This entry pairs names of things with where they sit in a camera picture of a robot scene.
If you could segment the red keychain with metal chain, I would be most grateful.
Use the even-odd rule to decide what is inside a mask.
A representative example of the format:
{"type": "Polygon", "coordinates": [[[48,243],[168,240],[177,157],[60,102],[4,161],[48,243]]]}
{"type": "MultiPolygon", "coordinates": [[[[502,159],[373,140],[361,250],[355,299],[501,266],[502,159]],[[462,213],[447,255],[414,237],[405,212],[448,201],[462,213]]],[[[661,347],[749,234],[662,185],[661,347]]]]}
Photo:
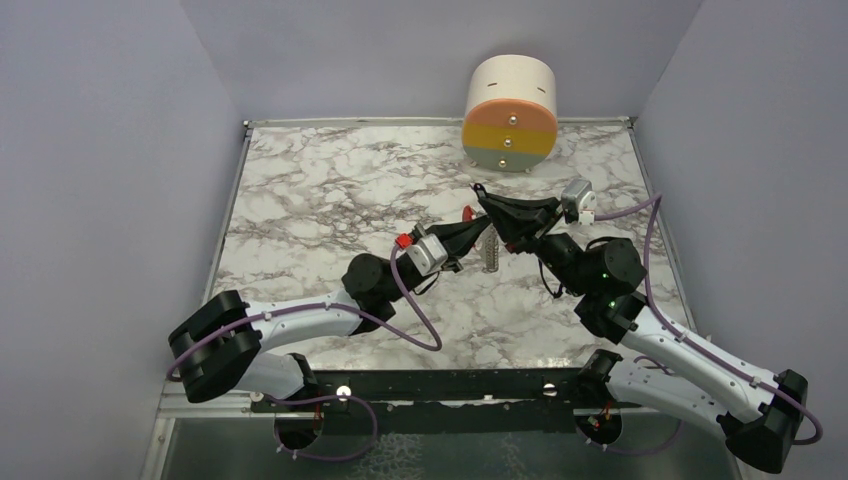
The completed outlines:
{"type": "MultiPolygon", "coordinates": [[[[484,213],[466,205],[462,210],[462,220],[469,222],[482,218],[484,213]]],[[[473,249],[480,255],[484,262],[485,273],[495,273],[499,269],[499,237],[492,225],[489,225],[476,240],[473,249]]]]}

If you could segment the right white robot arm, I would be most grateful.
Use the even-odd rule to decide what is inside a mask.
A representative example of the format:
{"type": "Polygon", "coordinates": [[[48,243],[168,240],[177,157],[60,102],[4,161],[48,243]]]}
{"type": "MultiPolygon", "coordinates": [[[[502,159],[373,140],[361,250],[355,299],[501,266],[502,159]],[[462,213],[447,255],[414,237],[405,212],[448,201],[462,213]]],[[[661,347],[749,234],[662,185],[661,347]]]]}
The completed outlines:
{"type": "Polygon", "coordinates": [[[472,187],[507,251],[534,255],[578,298],[575,312],[593,335],[647,355],[671,369],[653,376],[609,351],[596,351],[577,380],[579,398],[600,407],[635,403],[723,439],[738,460],[782,472],[804,419],[808,382],[787,369],[775,373],[742,360],[663,315],[648,287],[648,271],[628,238],[603,237],[580,247],[552,233],[563,217],[559,200],[519,200],[472,187]]]}

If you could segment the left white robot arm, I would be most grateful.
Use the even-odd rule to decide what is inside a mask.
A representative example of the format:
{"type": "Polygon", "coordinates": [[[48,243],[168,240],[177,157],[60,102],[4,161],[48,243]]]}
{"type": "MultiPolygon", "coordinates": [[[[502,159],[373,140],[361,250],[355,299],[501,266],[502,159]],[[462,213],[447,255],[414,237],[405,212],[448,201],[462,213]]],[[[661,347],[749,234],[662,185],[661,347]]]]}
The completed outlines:
{"type": "Polygon", "coordinates": [[[388,258],[355,256],[341,287],[323,295],[251,304],[236,290],[223,291],[170,333],[174,362],[166,377],[183,385],[191,403],[243,390],[266,394],[298,411],[313,401],[317,382],[303,355],[276,355],[276,348],[385,329],[424,350],[438,351],[441,337],[413,291],[427,290],[427,282],[443,271],[461,271],[462,258],[490,225],[482,216],[416,226],[396,238],[388,258]]]}

